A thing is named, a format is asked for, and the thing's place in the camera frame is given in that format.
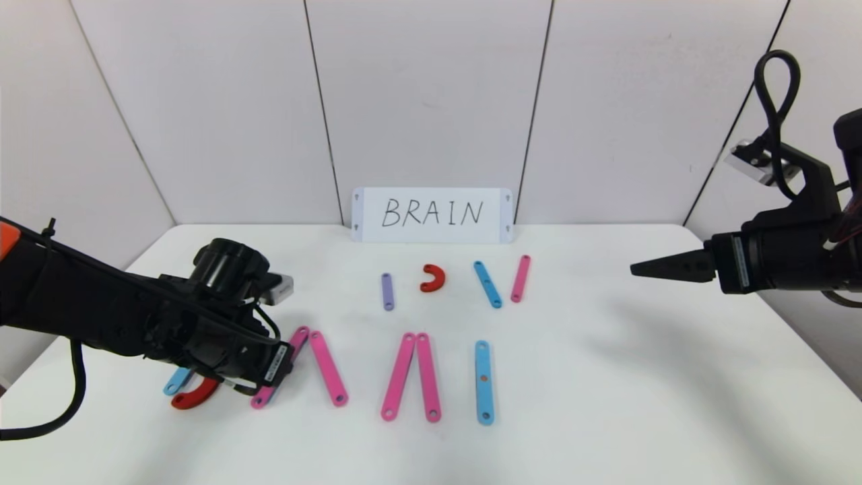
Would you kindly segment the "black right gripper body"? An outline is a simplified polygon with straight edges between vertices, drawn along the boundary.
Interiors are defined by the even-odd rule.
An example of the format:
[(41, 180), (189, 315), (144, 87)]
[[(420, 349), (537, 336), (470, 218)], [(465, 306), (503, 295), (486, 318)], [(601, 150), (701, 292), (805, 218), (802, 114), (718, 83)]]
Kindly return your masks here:
[(724, 294), (834, 289), (822, 248), (822, 225), (744, 224), (709, 241)]

